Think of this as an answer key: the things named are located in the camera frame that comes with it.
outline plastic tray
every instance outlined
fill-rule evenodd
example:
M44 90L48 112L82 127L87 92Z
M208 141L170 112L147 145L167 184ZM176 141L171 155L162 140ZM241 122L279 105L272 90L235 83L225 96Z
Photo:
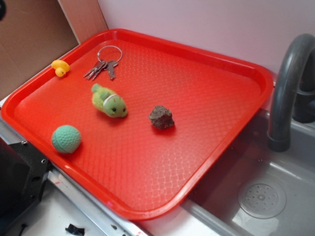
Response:
M105 45L121 48L116 78L83 75ZM118 59L114 48L101 58ZM102 32L63 58L64 78L47 68L14 92L1 114L56 166L119 215L160 216L176 207L220 157L270 95L263 67L140 33ZM91 103L99 83L124 98L128 115L109 118ZM148 119L156 105L173 113L175 126L158 130ZM61 125L82 135L72 154L51 143Z

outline gray faucet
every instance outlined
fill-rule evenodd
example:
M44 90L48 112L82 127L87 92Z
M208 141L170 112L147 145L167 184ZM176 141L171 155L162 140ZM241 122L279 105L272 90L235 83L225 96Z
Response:
M289 149L292 118L315 121L315 37L307 33L293 40L279 71L269 118L271 150Z

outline keys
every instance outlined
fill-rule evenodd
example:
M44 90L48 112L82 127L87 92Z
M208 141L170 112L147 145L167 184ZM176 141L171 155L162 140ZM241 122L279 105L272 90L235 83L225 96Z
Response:
M83 77L86 77L87 80L89 80L92 76L92 80L94 80L96 78L96 76L99 74L99 71L102 70L102 68L106 65L107 62L104 60L99 60L94 67L88 72L86 73Z
M100 60L98 61L94 67L88 72L86 73L83 77L86 77L87 80L89 80L90 78L92 78L92 80L94 80L99 73L102 70L107 70L108 71L108 75L109 78L111 80L115 79L115 71L114 71L114 67L116 67L118 65L118 62L115 60L110 60L110 61L104 61L104 60Z
M118 62L115 61L115 60L110 60L108 63L107 63L107 67L106 69L108 70L108 74L109 74L109 78L111 80L115 79L116 76L115 76L115 71L114 71L114 67L116 67L118 65Z

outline sink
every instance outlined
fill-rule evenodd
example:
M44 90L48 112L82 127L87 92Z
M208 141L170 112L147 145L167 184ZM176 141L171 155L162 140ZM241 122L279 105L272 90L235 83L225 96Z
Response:
M289 150L273 152L268 119L255 115L191 191L189 211L229 229L224 235L313 236L315 129L292 121Z

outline rubber duck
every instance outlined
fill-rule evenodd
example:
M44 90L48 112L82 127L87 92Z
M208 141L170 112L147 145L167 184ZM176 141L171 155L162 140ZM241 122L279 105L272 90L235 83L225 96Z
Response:
M58 77L62 77L70 70L70 66L64 60L54 60L51 63L51 67L55 69L55 73Z

